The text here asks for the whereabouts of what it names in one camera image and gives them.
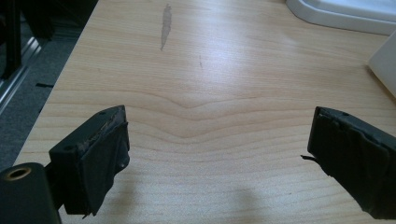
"wooden desk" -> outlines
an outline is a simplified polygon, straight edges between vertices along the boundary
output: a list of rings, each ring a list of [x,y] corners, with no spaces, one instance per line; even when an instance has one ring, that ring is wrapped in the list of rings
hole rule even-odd
[[[283,0],[101,0],[17,163],[48,163],[126,105],[130,165],[96,217],[64,223],[373,223],[300,155],[317,105],[396,135],[395,99],[366,65],[386,38],[306,23]]]

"gray carpet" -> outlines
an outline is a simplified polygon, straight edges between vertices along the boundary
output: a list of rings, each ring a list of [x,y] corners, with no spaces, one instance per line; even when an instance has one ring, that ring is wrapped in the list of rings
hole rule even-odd
[[[38,84],[53,85],[76,45],[80,30],[62,27],[54,38],[38,54],[35,62],[0,114],[0,171],[12,166],[21,148],[32,130],[33,125],[46,103],[51,87],[40,87]],[[22,47],[30,37],[29,31],[22,29]],[[5,46],[0,47],[0,72],[5,66]]]

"white tray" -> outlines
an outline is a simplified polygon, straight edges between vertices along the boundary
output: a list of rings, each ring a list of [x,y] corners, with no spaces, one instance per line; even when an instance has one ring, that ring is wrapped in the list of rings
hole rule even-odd
[[[287,0],[298,18],[314,24],[373,34],[396,30],[396,0]]]
[[[385,44],[373,55],[369,66],[375,75],[384,83],[396,97],[396,31]]]

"scuff mark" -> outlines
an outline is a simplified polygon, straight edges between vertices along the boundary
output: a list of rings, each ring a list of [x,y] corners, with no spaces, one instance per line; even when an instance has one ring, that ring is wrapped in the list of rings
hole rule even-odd
[[[169,33],[171,32],[171,23],[172,23],[172,13],[171,13],[171,7],[169,4],[166,4],[166,8],[163,10],[163,32],[161,35],[161,50],[163,50],[163,47],[165,46],[166,39],[169,36]]]

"black object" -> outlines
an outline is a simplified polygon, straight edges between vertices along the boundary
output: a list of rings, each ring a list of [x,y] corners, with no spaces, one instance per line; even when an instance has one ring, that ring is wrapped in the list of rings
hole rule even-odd
[[[6,41],[7,41],[7,63],[6,69],[1,76],[8,79],[12,73],[21,65],[21,19],[20,1],[6,1]]]
[[[317,107],[308,152],[363,211],[396,218],[395,137],[348,113]]]
[[[44,168],[24,163],[0,173],[0,223],[61,223],[67,214],[96,215],[116,173],[129,163],[123,105],[103,110],[49,151]]]
[[[54,87],[54,85],[45,84],[45,83],[40,83],[40,82],[37,82],[35,85],[36,85],[37,87],[42,87],[42,88],[53,88],[53,87]]]
[[[17,0],[21,1],[21,11],[30,30],[36,38],[51,39],[55,32],[50,19],[50,11],[47,0]]]

